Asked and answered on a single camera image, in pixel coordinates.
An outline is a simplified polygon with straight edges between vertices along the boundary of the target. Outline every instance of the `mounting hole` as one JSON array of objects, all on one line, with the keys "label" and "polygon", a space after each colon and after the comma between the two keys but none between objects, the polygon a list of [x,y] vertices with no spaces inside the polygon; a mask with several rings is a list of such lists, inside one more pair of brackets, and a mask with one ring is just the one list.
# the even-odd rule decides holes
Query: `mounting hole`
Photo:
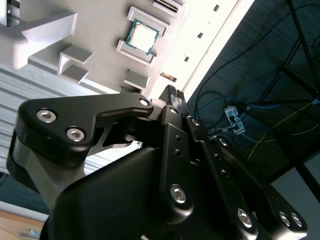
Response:
[{"label": "mounting hole", "polygon": [[217,5],[215,5],[213,11],[218,12],[219,8],[220,8],[220,6],[217,4]]},{"label": "mounting hole", "polygon": [[143,98],[140,98],[140,103],[143,105],[143,106],[148,106],[149,105],[149,102],[148,101],[146,101],[145,99],[143,99]]},{"label": "mounting hole", "polygon": [[180,151],[179,149],[176,149],[176,150],[174,151],[174,153],[175,153],[178,157],[182,157],[182,153],[181,153],[181,151]]},{"label": "mounting hole", "polygon": [[213,156],[214,156],[217,160],[221,160],[221,157],[220,157],[218,154],[215,153]]},{"label": "mounting hole", "polygon": [[222,173],[223,176],[228,177],[228,173],[225,170],[222,169],[221,173]]}]

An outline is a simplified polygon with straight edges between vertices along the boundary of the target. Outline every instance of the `blue cable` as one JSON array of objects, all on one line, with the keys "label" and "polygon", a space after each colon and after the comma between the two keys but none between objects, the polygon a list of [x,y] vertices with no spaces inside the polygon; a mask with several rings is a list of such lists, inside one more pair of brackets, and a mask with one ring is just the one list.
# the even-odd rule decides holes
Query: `blue cable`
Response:
[{"label": "blue cable", "polygon": [[220,101],[225,100],[225,99],[227,99],[227,100],[237,100],[237,101],[239,101],[239,102],[243,102],[243,103],[245,103],[245,104],[247,104],[247,105],[250,105],[250,106],[255,107],[255,108],[258,108],[258,109],[273,109],[273,108],[277,108],[277,107],[280,107],[280,106],[281,106],[280,104],[278,104],[278,105],[273,105],[273,106],[258,106],[258,105],[253,105],[253,104],[251,104],[251,103],[249,103],[249,102],[247,102],[247,101],[243,101],[242,99],[237,98],[237,97],[223,97],[223,98],[219,98],[219,99],[217,99],[217,100],[214,100],[213,102],[210,102],[210,103],[208,103],[207,105],[201,107],[201,108],[197,111],[197,113],[200,112],[201,110],[203,110],[203,109],[211,106],[212,104],[215,104],[215,103],[220,102]]}]

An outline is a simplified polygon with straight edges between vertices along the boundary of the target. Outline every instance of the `black cable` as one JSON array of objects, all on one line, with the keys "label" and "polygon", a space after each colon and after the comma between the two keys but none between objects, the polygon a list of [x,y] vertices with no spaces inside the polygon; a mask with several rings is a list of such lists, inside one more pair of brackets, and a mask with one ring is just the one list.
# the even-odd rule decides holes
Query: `black cable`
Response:
[{"label": "black cable", "polygon": [[7,180],[8,174],[5,175],[5,179],[2,181],[2,183],[0,184],[0,187],[2,186],[2,184],[4,184],[4,182]]},{"label": "black cable", "polygon": [[[313,7],[319,7],[320,8],[320,5],[319,4],[314,4],[314,3],[311,3],[311,4],[305,4],[305,5],[302,5],[298,8],[295,9],[295,11],[299,10],[299,9],[302,9],[302,8],[305,8],[305,7],[310,7],[310,6],[313,6]],[[205,86],[205,84],[217,73],[219,72],[221,69],[223,69],[225,66],[227,66],[228,64],[232,63],[233,61],[237,60],[238,58],[240,58],[241,56],[243,56],[244,54],[246,54],[248,51],[250,51],[251,49],[253,49],[257,44],[259,44],[276,26],[278,26],[279,23],[281,23],[285,18],[287,18],[288,16],[291,15],[291,12],[288,13],[287,15],[285,15],[284,17],[282,17],[265,35],[263,35],[256,43],[254,43],[253,45],[251,45],[250,47],[248,47],[244,52],[240,53],[238,56],[234,57],[233,59],[229,60],[228,62],[226,62],[225,64],[223,64],[221,67],[219,67],[213,74],[211,74],[207,80],[204,81],[204,83],[202,84],[202,86],[200,87],[199,89],[199,92],[196,96],[196,100],[195,100],[195,105],[194,105],[194,112],[196,113],[198,111],[198,102],[199,102],[199,95],[200,95],[200,92],[201,90],[203,89],[203,87]]]},{"label": "black cable", "polygon": [[[217,91],[208,90],[208,91],[202,93],[202,94],[199,96],[198,100],[200,100],[203,96],[205,96],[205,95],[207,95],[207,94],[216,94],[216,95],[219,95],[219,96],[222,97],[222,98],[225,98],[225,96],[224,96],[223,94],[221,94],[221,93],[219,93],[219,92],[217,92]],[[199,122],[202,123],[198,111],[194,114],[194,117],[196,118],[197,115],[198,115],[198,120],[199,120]],[[222,116],[219,118],[219,120],[218,120],[217,122],[215,122],[215,125],[219,124],[219,123],[222,121],[222,119],[224,118],[224,116],[225,116],[225,113],[223,112],[223,114],[222,114]]]}]

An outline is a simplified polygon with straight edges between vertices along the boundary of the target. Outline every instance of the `bolt head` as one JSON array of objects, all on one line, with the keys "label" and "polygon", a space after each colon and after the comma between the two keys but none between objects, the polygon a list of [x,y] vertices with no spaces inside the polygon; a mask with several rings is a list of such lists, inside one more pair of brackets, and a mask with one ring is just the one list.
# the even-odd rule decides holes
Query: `bolt head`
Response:
[{"label": "bolt head", "polygon": [[78,128],[70,128],[66,131],[66,135],[69,139],[75,142],[80,142],[85,138],[85,134]]},{"label": "bolt head", "polygon": [[196,126],[200,126],[200,123],[196,120],[196,119],[192,119],[192,122],[194,123],[194,125],[196,125]]},{"label": "bolt head", "polygon": [[178,114],[178,111],[173,107],[170,108],[170,112],[172,112],[173,114]]},{"label": "bolt head", "polygon": [[301,228],[302,227],[302,222],[300,221],[298,216],[295,215],[294,213],[291,213],[291,217],[292,217],[293,221]]},{"label": "bolt head", "polygon": [[290,227],[290,221],[289,219],[287,218],[287,216],[283,213],[283,212],[280,212],[279,213],[279,216],[281,218],[281,220],[284,222],[284,224],[287,226],[287,227]]},{"label": "bolt head", "polygon": [[223,146],[225,146],[225,147],[228,146],[228,144],[226,143],[226,141],[223,138],[220,138],[219,141]]},{"label": "bolt head", "polygon": [[187,200],[187,196],[183,189],[179,186],[172,186],[170,189],[171,197],[178,204],[183,204]]},{"label": "bolt head", "polygon": [[249,217],[248,213],[246,213],[244,210],[242,210],[240,208],[238,209],[238,218],[243,223],[243,225],[246,226],[247,228],[252,227],[252,221],[251,221],[251,218]]},{"label": "bolt head", "polygon": [[45,123],[52,123],[57,119],[57,116],[49,110],[40,110],[36,113],[36,117]]}]

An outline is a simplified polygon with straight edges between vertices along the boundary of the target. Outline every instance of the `black metal bar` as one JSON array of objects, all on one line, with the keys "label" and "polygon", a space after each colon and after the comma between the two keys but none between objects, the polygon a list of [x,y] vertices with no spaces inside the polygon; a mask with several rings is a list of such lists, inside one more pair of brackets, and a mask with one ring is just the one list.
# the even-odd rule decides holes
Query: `black metal bar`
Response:
[{"label": "black metal bar", "polygon": [[285,155],[288,157],[289,161],[296,168],[303,181],[309,187],[310,191],[320,203],[320,184],[305,166],[304,159],[300,158],[289,144],[290,137],[291,136],[288,133],[275,132],[276,141],[282,148]]},{"label": "black metal bar", "polygon": [[286,65],[289,65],[291,63],[291,61],[294,58],[294,56],[296,55],[300,45],[301,45],[301,40],[298,37],[298,39],[295,41],[295,43],[293,45],[293,48],[291,49],[291,52],[289,53],[288,57],[285,60]]},{"label": "black metal bar", "polygon": [[278,82],[279,79],[280,79],[280,76],[279,76],[279,73],[277,73],[275,75],[275,77],[272,79],[272,81],[270,82],[270,84],[266,87],[266,89],[262,93],[261,97],[258,100],[258,103],[260,103],[266,99],[266,97],[271,92],[271,90],[274,88],[274,86],[276,85],[276,83]]},{"label": "black metal bar", "polygon": [[285,165],[274,171],[271,175],[269,175],[266,180],[268,183],[273,183],[275,180],[286,174],[288,171],[294,168],[292,162],[288,161]]},{"label": "black metal bar", "polygon": [[291,14],[292,14],[292,18],[293,18],[293,21],[294,21],[294,24],[295,24],[295,28],[296,28],[296,30],[297,30],[297,32],[299,34],[299,38],[301,40],[301,44],[302,44],[302,48],[303,48],[303,51],[304,51],[304,54],[305,54],[305,58],[306,58],[306,60],[308,62],[308,65],[309,65],[309,68],[310,68],[314,83],[316,85],[316,89],[319,91],[320,90],[320,79],[319,79],[319,77],[317,75],[316,68],[314,67],[313,60],[312,60],[310,52],[309,52],[309,47],[308,47],[308,44],[306,42],[304,32],[302,31],[302,28],[300,26],[299,19],[298,19],[295,7],[294,7],[294,5],[292,3],[292,0],[287,0],[287,3],[289,5],[289,8],[290,8],[290,11],[291,11]]},{"label": "black metal bar", "polygon": [[252,105],[264,106],[264,105],[278,105],[278,104],[303,104],[311,103],[310,99],[297,99],[297,100],[278,100],[278,101],[262,101],[262,102],[249,102]]},{"label": "black metal bar", "polygon": [[303,81],[300,77],[296,76],[285,67],[282,69],[282,72],[290,77],[296,84],[299,84],[299,86],[306,90],[309,94],[311,94],[312,97],[315,97],[317,95],[317,91],[315,89],[313,89],[308,83]]},{"label": "black metal bar", "polygon": [[[291,60],[293,59],[293,57],[295,56],[297,50],[299,49],[299,46],[301,44],[300,38],[298,37],[298,39],[295,41],[293,47],[291,48],[289,54],[287,55],[284,64],[283,65],[288,65]],[[281,69],[278,70],[278,72],[276,73],[276,75],[274,76],[273,80],[270,82],[270,84],[266,87],[266,89],[264,90],[264,92],[262,93],[260,99],[258,100],[259,102],[262,102],[266,99],[266,97],[268,96],[268,94],[271,92],[271,90],[274,88],[274,86],[276,85],[276,83],[278,82],[278,80],[280,79],[280,73],[281,73]]]}]

